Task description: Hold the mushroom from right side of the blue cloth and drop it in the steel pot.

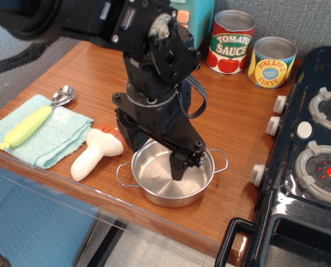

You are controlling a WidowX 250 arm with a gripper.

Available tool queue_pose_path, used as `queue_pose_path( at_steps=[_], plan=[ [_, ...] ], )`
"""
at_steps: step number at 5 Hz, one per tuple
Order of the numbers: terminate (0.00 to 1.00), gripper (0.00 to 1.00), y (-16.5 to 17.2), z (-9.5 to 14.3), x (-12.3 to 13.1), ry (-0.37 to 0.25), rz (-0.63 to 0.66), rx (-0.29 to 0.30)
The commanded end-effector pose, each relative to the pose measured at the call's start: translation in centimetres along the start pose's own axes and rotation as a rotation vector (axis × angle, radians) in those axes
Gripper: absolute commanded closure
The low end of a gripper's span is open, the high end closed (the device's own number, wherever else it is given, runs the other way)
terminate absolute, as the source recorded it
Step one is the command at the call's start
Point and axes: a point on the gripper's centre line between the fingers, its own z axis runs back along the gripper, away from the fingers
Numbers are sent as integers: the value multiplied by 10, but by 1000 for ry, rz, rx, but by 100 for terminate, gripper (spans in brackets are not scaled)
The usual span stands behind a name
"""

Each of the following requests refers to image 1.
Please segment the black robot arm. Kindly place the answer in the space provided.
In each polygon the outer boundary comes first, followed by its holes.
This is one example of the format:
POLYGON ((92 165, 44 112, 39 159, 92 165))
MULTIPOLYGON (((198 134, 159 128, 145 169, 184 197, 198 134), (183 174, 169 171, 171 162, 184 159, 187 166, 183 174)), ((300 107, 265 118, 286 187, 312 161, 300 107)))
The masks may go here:
POLYGON ((192 76, 200 52, 176 15, 169 1, 0 1, 0 26, 31 43, 0 61, 0 73, 36 60, 60 37, 122 51, 128 82, 112 96, 118 127, 133 151, 148 138, 167 147, 171 176, 180 181, 205 160, 205 142, 190 121, 206 104, 188 113, 191 89, 205 90, 192 76))

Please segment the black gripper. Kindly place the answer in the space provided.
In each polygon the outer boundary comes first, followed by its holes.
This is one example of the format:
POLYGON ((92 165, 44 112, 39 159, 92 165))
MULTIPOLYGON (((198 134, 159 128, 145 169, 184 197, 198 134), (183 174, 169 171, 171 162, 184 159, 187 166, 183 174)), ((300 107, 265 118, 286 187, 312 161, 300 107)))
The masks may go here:
POLYGON ((159 96, 154 103, 127 83, 126 92, 116 92, 112 102, 117 106, 118 128, 126 145, 137 152, 149 138, 167 147, 171 177, 181 181, 188 167, 200 167, 205 161, 205 141, 192 126, 191 84, 184 80, 159 96))

